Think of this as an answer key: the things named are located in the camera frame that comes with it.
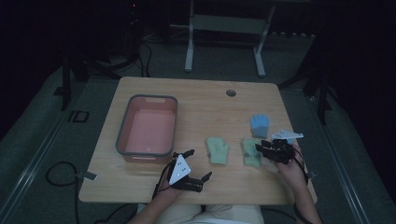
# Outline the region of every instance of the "round hole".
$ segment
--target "round hole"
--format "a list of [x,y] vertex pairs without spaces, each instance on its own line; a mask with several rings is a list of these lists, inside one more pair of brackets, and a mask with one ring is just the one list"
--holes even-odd
[[234,97],[236,95],[236,91],[233,90],[227,90],[225,93],[230,97]]

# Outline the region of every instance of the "plastic bin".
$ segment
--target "plastic bin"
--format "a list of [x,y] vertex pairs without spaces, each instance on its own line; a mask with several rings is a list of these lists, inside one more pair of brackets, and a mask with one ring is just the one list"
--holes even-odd
[[169,162],[174,147],[176,118],[175,97],[133,96],[120,127],[117,151],[126,161]]

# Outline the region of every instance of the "wooden table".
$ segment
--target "wooden table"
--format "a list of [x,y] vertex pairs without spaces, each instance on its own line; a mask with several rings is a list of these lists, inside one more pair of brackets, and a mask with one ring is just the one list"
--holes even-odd
[[[234,97],[227,90],[236,92]],[[249,118],[265,114],[271,120],[269,135],[280,129],[292,131],[282,98],[274,84],[124,77],[116,90],[88,171],[95,181],[84,180],[79,198],[83,202],[147,203],[164,164],[127,162],[115,148],[129,99],[136,94],[171,95],[178,100],[175,152],[195,149],[186,159],[190,177],[212,171],[202,192],[185,191],[178,203],[287,204],[293,203],[290,188],[275,166],[262,158],[262,167],[244,164],[241,141],[251,138]],[[217,136],[230,145],[228,163],[212,165],[205,140]],[[309,188],[314,201],[316,193]]]

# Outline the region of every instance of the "white pants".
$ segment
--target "white pants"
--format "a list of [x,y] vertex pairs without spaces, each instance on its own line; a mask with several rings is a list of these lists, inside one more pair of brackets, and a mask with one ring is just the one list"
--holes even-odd
[[258,205],[208,205],[205,212],[199,204],[173,204],[158,218],[156,224],[182,224],[204,218],[226,219],[251,224],[263,224]]

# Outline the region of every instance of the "gray carpet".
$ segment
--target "gray carpet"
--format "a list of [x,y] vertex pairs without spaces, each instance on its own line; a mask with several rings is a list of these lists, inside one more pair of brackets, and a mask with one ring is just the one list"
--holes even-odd
[[[220,48],[213,45],[195,46],[192,72],[184,72],[187,47],[180,42],[152,42],[149,72],[153,77],[196,78],[211,80],[271,82],[279,84],[292,77],[300,65],[312,39],[303,36],[286,38],[271,35],[265,42],[262,57],[267,77],[257,77],[251,48]],[[142,46],[144,63],[149,49]],[[122,76],[140,76],[139,64],[121,69]],[[61,126],[51,139],[49,152],[26,194],[17,204],[9,223],[74,223],[74,187],[58,188],[46,181],[45,174],[58,161],[70,161],[78,170],[86,170],[101,132],[118,82],[92,71],[85,85],[73,82],[74,93],[68,111],[61,112],[62,99],[52,93],[60,85],[61,73],[53,74],[29,108],[1,142],[1,199],[12,191],[23,168],[45,141],[45,136],[57,121]],[[378,178],[364,146],[345,111],[329,98],[331,111],[326,112],[328,125],[323,127],[316,117],[316,101],[301,92],[304,80],[281,92],[293,129],[303,133],[299,140],[309,170],[318,176],[313,184],[318,195],[317,208],[325,223],[394,223],[396,209]],[[90,112],[86,123],[67,122],[71,110]],[[356,217],[354,205],[348,200],[344,181],[337,173],[333,151],[342,159],[352,186],[360,199],[365,220]],[[74,180],[70,167],[59,166],[51,178],[59,182]],[[81,223],[93,223],[106,218],[121,204],[78,203]],[[294,215],[290,206],[263,206],[266,223],[293,223],[284,215],[268,209],[278,209]],[[123,223],[135,210],[135,204],[120,210],[108,223]]]

